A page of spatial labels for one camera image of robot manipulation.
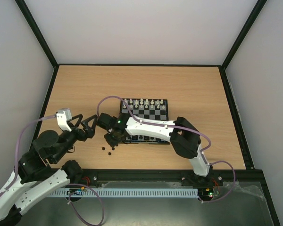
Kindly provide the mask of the controller board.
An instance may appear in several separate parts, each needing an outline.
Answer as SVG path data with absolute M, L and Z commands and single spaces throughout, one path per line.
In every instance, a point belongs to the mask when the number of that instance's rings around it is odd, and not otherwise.
M 212 188 L 204 188 L 201 191 L 201 195 L 205 197 L 214 197 L 218 196 L 220 194 L 220 188 L 219 187 L 212 187 Z
M 66 196 L 77 195 L 77 196 L 83 196 L 88 190 L 85 187 L 70 187 L 66 189 Z

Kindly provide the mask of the right controller board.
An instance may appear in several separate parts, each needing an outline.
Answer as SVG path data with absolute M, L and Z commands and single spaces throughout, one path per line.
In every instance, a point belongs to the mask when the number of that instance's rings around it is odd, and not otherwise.
M 220 188 L 219 187 L 212 187 L 212 188 L 204 188 L 201 191 L 201 195 L 205 197 L 214 197 L 218 196 L 220 194 Z

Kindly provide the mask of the black and grey chessboard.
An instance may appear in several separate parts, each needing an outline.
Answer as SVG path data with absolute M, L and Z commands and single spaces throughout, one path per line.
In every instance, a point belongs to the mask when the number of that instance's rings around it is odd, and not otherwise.
M 169 120 L 169 116 L 168 116 L 168 102 L 167 102 L 167 99 L 163 99 L 164 100 L 164 104 L 166 106 L 165 109 L 162 109 L 162 105 L 159 103 L 160 105 L 160 109 L 157 109 L 157 105 L 156 105 L 156 101 L 158 99 L 148 99 L 149 100 L 149 104 L 148 104 L 148 109 L 145 109 L 145 100 L 146 98 L 143 99 L 143 109 L 140 109 L 139 106 L 141 105 L 140 104 L 140 99 L 141 98 L 131 98 L 133 100 L 133 109 L 130 109 L 130 99 L 127 98 L 127 103 L 129 105 L 129 109 L 131 110 L 132 114 L 134 116 L 137 116 L 137 117 L 140 117 L 140 118 L 145 118 L 145 119 L 150 119 L 150 120 L 161 120 L 161 121 L 167 121 Z M 139 101 L 139 104 L 138 104 L 138 109 L 135 109 L 134 106 L 134 102 L 135 100 L 138 100 Z M 150 102 L 154 100 L 154 107 L 151 108 L 151 104 Z M 137 140 L 133 140 L 132 139 L 132 136 L 131 137 L 131 140 L 128 140 L 127 138 L 123 141 L 124 144 L 157 144 L 157 145 L 169 145 L 170 143 L 168 141 L 165 141 L 161 138 L 157 138 L 157 137 L 154 137 L 155 139 L 154 140 L 151 140 L 150 137 L 149 137 L 149 140 L 144 140 L 144 135 L 143 136 L 143 140 L 139 140 L 139 136 L 141 135 L 136 135 L 137 136 Z

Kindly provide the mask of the black frame post left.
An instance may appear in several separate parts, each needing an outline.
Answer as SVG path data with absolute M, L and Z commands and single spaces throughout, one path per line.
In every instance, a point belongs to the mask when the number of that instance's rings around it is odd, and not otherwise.
M 45 53 L 46 57 L 48 58 L 50 64 L 53 68 L 56 68 L 58 66 L 58 63 L 50 50 L 38 24 L 36 23 L 29 7 L 27 6 L 26 2 L 24 0 L 15 0 L 15 3 L 17 4 L 18 8 L 20 9 L 22 15 L 24 16 L 25 20 L 27 21 L 28 25 L 30 26 L 32 32 L 34 33 L 38 43 L 40 44 L 43 52 Z

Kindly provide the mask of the black frame post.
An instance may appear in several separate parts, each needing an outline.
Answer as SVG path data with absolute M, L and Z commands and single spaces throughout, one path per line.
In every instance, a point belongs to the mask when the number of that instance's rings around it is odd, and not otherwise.
M 50 50 L 38 24 L 36 23 L 29 7 L 27 6 L 26 2 L 24 0 L 15 0 L 15 3 L 17 4 L 18 8 L 20 9 L 22 15 L 24 16 L 25 20 L 27 21 L 28 25 L 30 26 L 32 32 L 34 33 L 38 43 L 40 44 L 43 52 L 45 53 L 46 57 L 48 58 L 50 64 L 53 68 L 56 68 L 58 66 L 58 63 Z
M 243 43 L 245 37 L 252 28 L 253 24 L 255 23 L 257 17 L 259 16 L 260 12 L 262 11 L 266 3 L 267 0 L 257 0 L 255 6 L 253 7 L 251 13 L 249 14 L 246 22 L 244 23 L 241 31 L 239 32 L 237 38 L 235 39 L 232 47 L 230 48 L 225 60 L 221 65 L 224 70 L 226 70 L 227 67 L 229 66 L 230 62 L 232 61 L 233 57 L 238 51 L 240 45 Z

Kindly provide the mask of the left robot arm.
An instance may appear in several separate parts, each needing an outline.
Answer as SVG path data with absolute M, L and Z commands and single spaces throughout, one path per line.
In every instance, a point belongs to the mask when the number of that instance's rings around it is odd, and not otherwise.
M 19 155 L 20 140 L 17 140 L 14 170 L 0 189 L 0 226 L 15 226 L 30 208 L 56 189 L 81 186 L 84 170 L 77 161 L 67 161 L 55 172 L 51 171 L 51 165 L 69 153 L 75 142 L 93 138 L 97 116 L 84 120 L 81 114 L 71 116 L 67 110 L 61 110 L 31 123 L 52 118 L 57 119 L 61 134 L 44 131 L 23 155 Z

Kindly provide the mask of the black frame post right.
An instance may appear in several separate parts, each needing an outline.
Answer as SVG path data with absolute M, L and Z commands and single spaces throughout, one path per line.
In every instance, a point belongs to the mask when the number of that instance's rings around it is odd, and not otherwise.
M 252 28 L 253 24 L 255 23 L 257 17 L 259 16 L 260 12 L 262 11 L 266 3 L 267 0 L 257 0 L 255 6 L 253 7 L 251 13 L 249 14 L 246 22 L 244 23 L 241 31 L 239 32 L 237 38 L 235 39 L 232 47 L 230 48 L 225 60 L 221 65 L 224 70 L 226 70 L 227 67 L 229 66 L 230 62 L 232 61 L 233 57 L 238 51 L 240 45 L 243 43 L 245 37 Z

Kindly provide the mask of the left controller board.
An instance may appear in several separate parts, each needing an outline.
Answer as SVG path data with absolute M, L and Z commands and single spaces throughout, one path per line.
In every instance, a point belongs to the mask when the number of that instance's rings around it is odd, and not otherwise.
M 85 187 L 70 187 L 66 189 L 66 196 L 77 195 L 77 196 L 83 196 L 88 190 Z

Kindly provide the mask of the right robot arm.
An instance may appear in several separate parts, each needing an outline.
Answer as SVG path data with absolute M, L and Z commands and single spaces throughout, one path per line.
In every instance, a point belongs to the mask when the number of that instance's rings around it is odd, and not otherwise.
M 97 126 L 107 131 L 106 142 L 114 147 L 132 136 L 147 136 L 169 142 L 175 153 L 189 160 L 199 183 L 205 185 L 212 180 L 210 164 L 201 150 L 201 133 L 185 118 L 178 117 L 175 121 L 160 121 L 131 116 L 121 113 L 112 117 L 101 113 Z

